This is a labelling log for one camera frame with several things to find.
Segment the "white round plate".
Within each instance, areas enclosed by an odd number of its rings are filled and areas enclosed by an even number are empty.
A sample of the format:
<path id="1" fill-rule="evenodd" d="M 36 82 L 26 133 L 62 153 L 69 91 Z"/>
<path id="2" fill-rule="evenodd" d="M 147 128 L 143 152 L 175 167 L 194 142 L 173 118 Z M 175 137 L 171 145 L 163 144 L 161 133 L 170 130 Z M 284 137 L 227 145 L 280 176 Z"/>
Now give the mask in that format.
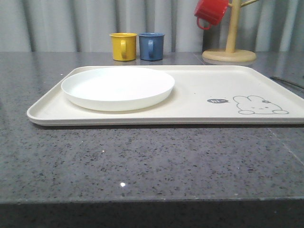
<path id="1" fill-rule="evenodd" d="M 98 111 L 130 111 L 165 100 L 174 78 L 162 71 L 133 66 L 105 67 L 66 78 L 61 89 L 72 103 Z"/>

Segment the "silver metal fork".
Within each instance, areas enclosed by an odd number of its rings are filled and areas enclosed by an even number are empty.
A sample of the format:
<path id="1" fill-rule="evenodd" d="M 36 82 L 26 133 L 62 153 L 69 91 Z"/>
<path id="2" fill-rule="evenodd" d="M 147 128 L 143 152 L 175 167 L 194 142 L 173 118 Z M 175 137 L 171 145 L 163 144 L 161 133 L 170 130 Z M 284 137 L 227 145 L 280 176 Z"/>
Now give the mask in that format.
<path id="1" fill-rule="evenodd" d="M 275 77 L 275 76 L 270 77 L 270 79 L 274 80 L 274 81 L 277 81 L 277 82 L 280 82 L 280 83 L 283 83 L 283 84 L 287 84 L 287 85 L 293 86 L 293 87 L 297 87 L 298 89 L 301 89 L 301 90 L 304 89 L 303 85 L 300 85 L 299 83 L 296 83 L 296 82 L 292 82 L 290 80 L 282 79 L 282 78 Z"/>

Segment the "cream rabbit serving tray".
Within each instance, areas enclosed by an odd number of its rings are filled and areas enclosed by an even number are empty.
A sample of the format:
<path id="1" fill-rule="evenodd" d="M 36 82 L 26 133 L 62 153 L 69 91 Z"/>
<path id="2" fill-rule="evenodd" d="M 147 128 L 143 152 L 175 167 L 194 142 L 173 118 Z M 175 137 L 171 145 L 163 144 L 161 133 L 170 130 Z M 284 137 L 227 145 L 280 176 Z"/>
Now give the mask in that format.
<path id="1" fill-rule="evenodd" d="M 159 104 L 103 112 L 70 102 L 56 84 L 27 111 L 42 126 L 140 124 L 302 124 L 304 100 L 245 66 L 153 66 L 175 79 Z"/>

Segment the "blue mug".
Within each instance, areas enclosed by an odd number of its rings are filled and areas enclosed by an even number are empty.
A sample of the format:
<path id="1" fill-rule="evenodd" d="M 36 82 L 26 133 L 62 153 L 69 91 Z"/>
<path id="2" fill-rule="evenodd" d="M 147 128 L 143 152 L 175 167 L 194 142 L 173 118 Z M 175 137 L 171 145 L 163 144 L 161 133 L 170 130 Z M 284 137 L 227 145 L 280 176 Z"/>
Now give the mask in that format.
<path id="1" fill-rule="evenodd" d="M 157 61 L 163 59 L 163 33 L 141 33 L 139 34 L 139 43 L 141 60 Z"/>

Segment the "yellow mug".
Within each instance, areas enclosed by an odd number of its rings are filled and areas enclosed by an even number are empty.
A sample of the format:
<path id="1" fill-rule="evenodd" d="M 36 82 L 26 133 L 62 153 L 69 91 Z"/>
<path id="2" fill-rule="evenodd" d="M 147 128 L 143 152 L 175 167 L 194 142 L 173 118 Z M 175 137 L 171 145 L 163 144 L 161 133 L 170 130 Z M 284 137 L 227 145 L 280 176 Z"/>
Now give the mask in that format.
<path id="1" fill-rule="evenodd" d="M 136 59 L 136 33 L 112 33 L 110 37 L 115 61 L 133 61 Z"/>

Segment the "wooden mug tree stand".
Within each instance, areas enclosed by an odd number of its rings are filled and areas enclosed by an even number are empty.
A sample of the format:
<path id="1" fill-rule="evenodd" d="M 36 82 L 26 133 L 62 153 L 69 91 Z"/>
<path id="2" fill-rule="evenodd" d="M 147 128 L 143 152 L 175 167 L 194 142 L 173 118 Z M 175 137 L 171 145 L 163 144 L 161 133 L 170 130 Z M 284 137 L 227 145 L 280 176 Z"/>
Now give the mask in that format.
<path id="1" fill-rule="evenodd" d="M 254 61 L 257 56 L 255 52 L 243 49 L 236 49 L 236 39 L 238 33 L 238 23 L 241 8 L 257 2 L 258 0 L 233 0 L 229 3 L 231 7 L 230 23 L 226 47 L 224 49 L 209 49 L 202 53 L 204 59 L 210 59 L 221 62 L 250 62 Z"/>

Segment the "red mug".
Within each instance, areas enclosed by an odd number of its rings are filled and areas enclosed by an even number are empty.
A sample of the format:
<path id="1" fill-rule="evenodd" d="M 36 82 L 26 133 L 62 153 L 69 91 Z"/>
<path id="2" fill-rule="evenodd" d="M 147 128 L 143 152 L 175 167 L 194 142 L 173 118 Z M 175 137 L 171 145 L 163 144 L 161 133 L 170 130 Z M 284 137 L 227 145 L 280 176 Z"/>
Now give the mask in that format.
<path id="1" fill-rule="evenodd" d="M 228 0 L 200 0 L 194 10 L 197 26 L 202 30 L 208 30 L 211 26 L 218 25 L 223 19 L 228 6 Z M 205 20 L 209 25 L 203 27 L 200 24 L 200 20 Z"/>

